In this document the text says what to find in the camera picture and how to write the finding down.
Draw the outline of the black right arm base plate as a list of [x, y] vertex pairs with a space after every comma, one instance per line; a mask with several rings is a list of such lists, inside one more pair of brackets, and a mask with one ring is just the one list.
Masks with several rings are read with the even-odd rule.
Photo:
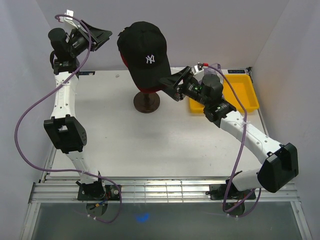
[[[211, 200], [223, 200], [225, 197], [225, 192], [227, 190], [227, 184], [210, 184], [209, 191], [205, 194], [210, 196]], [[229, 192], [227, 194], [227, 200], [242, 200], [246, 196], [249, 195], [251, 191], [238, 191], [233, 185], [230, 187]]]

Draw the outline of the black cap white NY logo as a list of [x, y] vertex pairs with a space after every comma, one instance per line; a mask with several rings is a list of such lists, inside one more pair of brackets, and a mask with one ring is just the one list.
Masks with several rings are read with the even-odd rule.
[[161, 84], [160, 78], [171, 75], [167, 55], [167, 41], [154, 24], [138, 21], [125, 27], [119, 34], [117, 47], [130, 76], [146, 81], [144, 86]]

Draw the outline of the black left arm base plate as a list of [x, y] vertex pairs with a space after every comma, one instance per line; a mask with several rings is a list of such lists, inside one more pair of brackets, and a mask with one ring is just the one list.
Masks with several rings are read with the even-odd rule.
[[[120, 192], [114, 185], [105, 185], [105, 197], [108, 201], [119, 201], [120, 200]], [[85, 194], [85, 191], [80, 186], [78, 189], [77, 197], [78, 201], [103, 201], [102, 198], [96, 199], [88, 194]]]

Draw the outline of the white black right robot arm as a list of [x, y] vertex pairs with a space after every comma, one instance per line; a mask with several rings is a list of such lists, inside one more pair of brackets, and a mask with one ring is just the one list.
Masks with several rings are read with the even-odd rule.
[[193, 72], [187, 66], [159, 81], [173, 100], [189, 97], [203, 105], [205, 117], [239, 140], [241, 148], [249, 149], [261, 163], [255, 170], [232, 172], [225, 189], [230, 198], [237, 199], [244, 191], [260, 188], [276, 193], [298, 176], [298, 150], [292, 143], [282, 144], [249, 123], [247, 114], [241, 114], [225, 99], [222, 76], [222, 72], [205, 74], [202, 69]]

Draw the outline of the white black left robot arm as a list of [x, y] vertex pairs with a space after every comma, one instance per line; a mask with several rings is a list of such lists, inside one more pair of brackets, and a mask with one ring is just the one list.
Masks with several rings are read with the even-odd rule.
[[85, 128], [76, 118], [76, 88], [79, 83], [77, 57], [84, 51], [94, 52], [106, 43], [112, 32], [95, 28], [83, 23], [87, 31], [79, 26], [70, 33], [62, 28], [49, 31], [48, 38], [53, 51], [50, 55], [51, 67], [57, 91], [54, 107], [48, 120], [43, 123], [44, 129], [57, 150], [73, 163], [78, 171], [80, 181], [77, 183], [90, 198], [103, 199], [106, 187], [100, 179], [100, 172], [85, 160], [84, 147], [87, 144]]

